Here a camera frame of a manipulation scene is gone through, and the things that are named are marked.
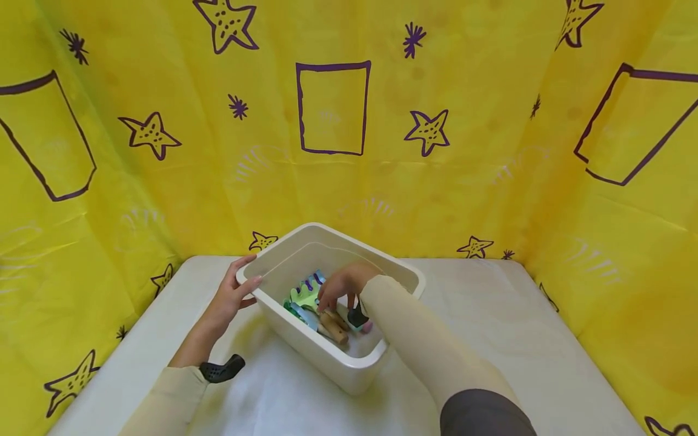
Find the beige sleeve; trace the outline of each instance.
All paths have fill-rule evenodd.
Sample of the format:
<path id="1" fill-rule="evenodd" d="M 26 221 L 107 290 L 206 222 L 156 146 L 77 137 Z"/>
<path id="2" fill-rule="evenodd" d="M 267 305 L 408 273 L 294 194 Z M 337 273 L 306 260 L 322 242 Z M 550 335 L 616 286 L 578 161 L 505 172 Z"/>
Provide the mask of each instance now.
<path id="1" fill-rule="evenodd" d="M 366 284 L 360 298 L 366 314 L 424 383 L 439 411 L 455 393 L 466 389 L 493 391 L 519 405 L 500 371 L 456 338 L 434 312 L 395 279 L 376 276 Z"/>
<path id="2" fill-rule="evenodd" d="M 208 382 L 198 368 L 165 368 L 119 436 L 185 436 Z"/>

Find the table surface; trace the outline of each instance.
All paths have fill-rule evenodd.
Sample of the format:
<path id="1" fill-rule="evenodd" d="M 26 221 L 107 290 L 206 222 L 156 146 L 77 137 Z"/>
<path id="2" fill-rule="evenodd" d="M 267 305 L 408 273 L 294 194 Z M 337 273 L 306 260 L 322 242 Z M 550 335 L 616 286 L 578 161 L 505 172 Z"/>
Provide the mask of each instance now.
<path id="1" fill-rule="evenodd" d="M 185 262 L 49 435 L 118 435 L 234 259 Z M 539 436 L 644 434 L 521 265 L 405 261 L 426 276 L 421 301 L 500 368 Z M 190 434 L 438 435 L 428 392 L 395 353 L 365 394 L 348 396 L 273 333 L 256 307 L 236 316 L 211 360 L 233 353 L 247 366 L 209 386 Z"/>

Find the gray sleeve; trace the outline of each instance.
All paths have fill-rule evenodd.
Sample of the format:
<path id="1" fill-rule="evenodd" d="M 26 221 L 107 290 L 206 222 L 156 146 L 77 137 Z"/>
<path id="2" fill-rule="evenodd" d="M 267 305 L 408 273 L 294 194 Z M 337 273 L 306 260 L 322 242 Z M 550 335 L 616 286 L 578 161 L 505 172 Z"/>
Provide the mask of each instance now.
<path id="1" fill-rule="evenodd" d="M 441 435 L 536 436 L 521 409 L 484 389 L 468 389 L 449 398 L 441 409 Z"/>

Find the yellow fabric wall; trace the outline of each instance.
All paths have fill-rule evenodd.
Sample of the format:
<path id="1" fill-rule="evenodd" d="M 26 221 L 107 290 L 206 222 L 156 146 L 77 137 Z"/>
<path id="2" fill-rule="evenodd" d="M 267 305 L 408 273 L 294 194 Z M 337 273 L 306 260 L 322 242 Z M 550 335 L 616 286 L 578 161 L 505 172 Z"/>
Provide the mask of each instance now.
<path id="1" fill-rule="evenodd" d="M 698 3 L 218 1 L 0 0 L 4 433 L 183 259 L 308 221 L 523 263 L 648 434 L 698 428 Z"/>

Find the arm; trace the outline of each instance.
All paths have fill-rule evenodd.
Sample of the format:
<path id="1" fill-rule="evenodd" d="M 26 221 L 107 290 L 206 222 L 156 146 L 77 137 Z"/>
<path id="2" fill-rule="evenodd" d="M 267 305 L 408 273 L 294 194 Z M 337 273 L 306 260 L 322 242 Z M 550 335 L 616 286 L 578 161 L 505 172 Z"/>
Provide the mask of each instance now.
<path id="1" fill-rule="evenodd" d="M 119 436 L 185 436 L 209 383 L 199 366 L 209 360 L 216 341 L 225 333 L 241 308 L 255 299 L 243 298 L 261 283 L 261 278 L 239 285 L 235 273 L 255 256 L 233 262 L 204 314 L 189 331 L 170 364 L 128 420 Z"/>
<path id="2" fill-rule="evenodd" d="M 499 370 L 456 338 L 395 279 L 372 278 L 360 298 L 366 314 L 424 383 L 439 410 L 454 394 L 467 389 L 493 391 L 518 404 Z"/>
<path id="3" fill-rule="evenodd" d="M 320 289 L 318 310 L 360 294 L 365 312 L 422 381 L 440 411 L 444 436 L 535 436 L 499 370 L 456 338 L 429 309 L 374 266 L 351 264 Z"/>

